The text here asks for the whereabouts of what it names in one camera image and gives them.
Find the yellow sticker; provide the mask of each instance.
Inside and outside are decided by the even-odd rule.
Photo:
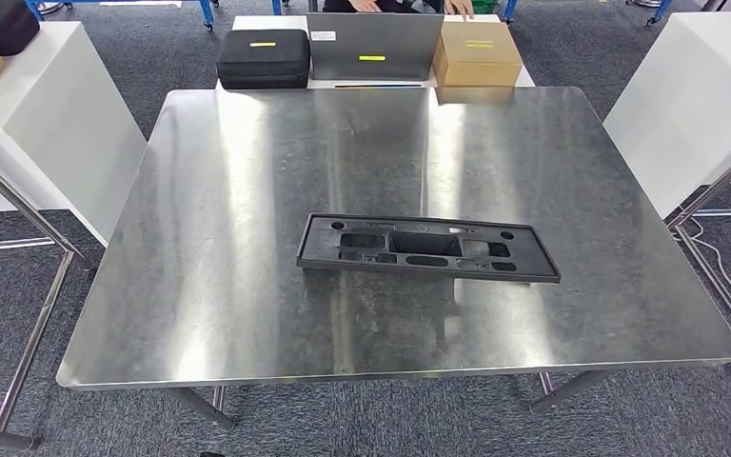
[[[493,41],[486,41],[486,40],[466,40],[466,47],[467,48],[494,48],[494,42]]]

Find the silver laptop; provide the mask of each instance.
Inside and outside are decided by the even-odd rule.
[[[308,14],[312,78],[426,81],[443,22],[441,14]]]

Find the carpet floor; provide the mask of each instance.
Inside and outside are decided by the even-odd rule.
[[[304,11],[293,4],[288,12]],[[651,13],[623,1],[524,0],[512,33],[538,85],[582,88],[603,118],[659,32],[642,26]],[[223,0],[214,33],[194,3],[76,5],[50,19],[83,21],[149,135],[168,91],[214,87],[219,42],[236,14],[270,14],[270,5]],[[711,206],[731,208],[731,188]],[[69,212],[45,214],[101,258]],[[721,248],[731,276],[731,218],[701,222],[702,239]],[[23,236],[37,235],[17,213],[0,213],[0,240]],[[0,252],[0,400],[58,262],[55,248]],[[33,455],[731,456],[731,364],[622,371],[541,415],[526,407],[540,395],[534,375],[233,387],[225,404],[239,420],[232,432],[161,390],[63,389],[54,375],[92,279],[76,268],[69,274],[10,424],[43,436]],[[0,456],[15,454],[0,448]]]

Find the black carrying case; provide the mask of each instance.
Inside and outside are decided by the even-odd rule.
[[[0,0],[0,55],[24,50],[40,31],[40,24],[24,0]]]
[[[303,30],[232,30],[217,77],[225,89],[305,89],[309,40]]]

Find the metal tabletop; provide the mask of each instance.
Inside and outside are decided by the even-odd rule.
[[[731,361],[729,326],[584,95],[472,95],[484,103],[430,89],[171,92],[58,383]],[[304,270],[313,211],[529,224],[563,279]]]

